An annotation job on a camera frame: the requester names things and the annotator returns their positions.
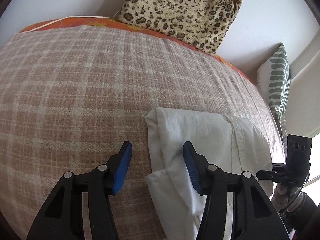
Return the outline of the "right forearm black sleeve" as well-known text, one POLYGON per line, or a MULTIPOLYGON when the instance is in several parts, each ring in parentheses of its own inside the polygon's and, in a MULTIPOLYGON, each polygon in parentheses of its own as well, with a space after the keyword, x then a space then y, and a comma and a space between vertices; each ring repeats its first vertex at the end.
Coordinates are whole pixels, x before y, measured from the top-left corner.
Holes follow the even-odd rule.
POLYGON ((319 239, 319 205, 305 193, 293 209, 280 215, 288 233, 295 230, 292 239, 319 239))

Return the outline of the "right hand grey glove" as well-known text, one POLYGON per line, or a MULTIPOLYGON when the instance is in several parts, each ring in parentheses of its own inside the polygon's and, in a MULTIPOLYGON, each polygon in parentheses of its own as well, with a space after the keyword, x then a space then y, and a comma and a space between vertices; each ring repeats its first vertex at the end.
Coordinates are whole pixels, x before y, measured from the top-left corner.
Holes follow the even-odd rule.
POLYGON ((282 210, 293 212, 302 204, 304 198, 302 187, 286 187, 277 183, 271 203, 278 213, 282 210))

